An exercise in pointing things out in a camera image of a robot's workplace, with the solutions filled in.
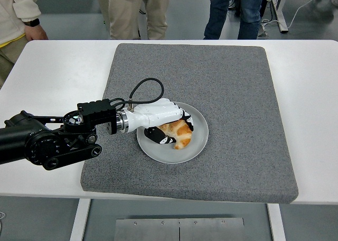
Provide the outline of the person's hand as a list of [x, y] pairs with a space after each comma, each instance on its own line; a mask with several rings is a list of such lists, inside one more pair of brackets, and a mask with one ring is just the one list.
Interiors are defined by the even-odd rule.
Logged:
[[25, 26], [25, 35], [28, 41], [32, 40], [48, 40], [48, 36], [41, 25]]

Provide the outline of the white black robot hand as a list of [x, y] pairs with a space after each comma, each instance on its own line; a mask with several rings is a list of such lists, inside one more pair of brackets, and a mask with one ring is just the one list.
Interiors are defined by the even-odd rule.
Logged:
[[166, 98], [139, 104], [133, 111], [123, 108], [122, 131], [132, 132], [144, 128], [144, 135], [157, 144], [174, 144], [176, 150], [185, 148], [192, 139], [193, 118], [183, 108]]

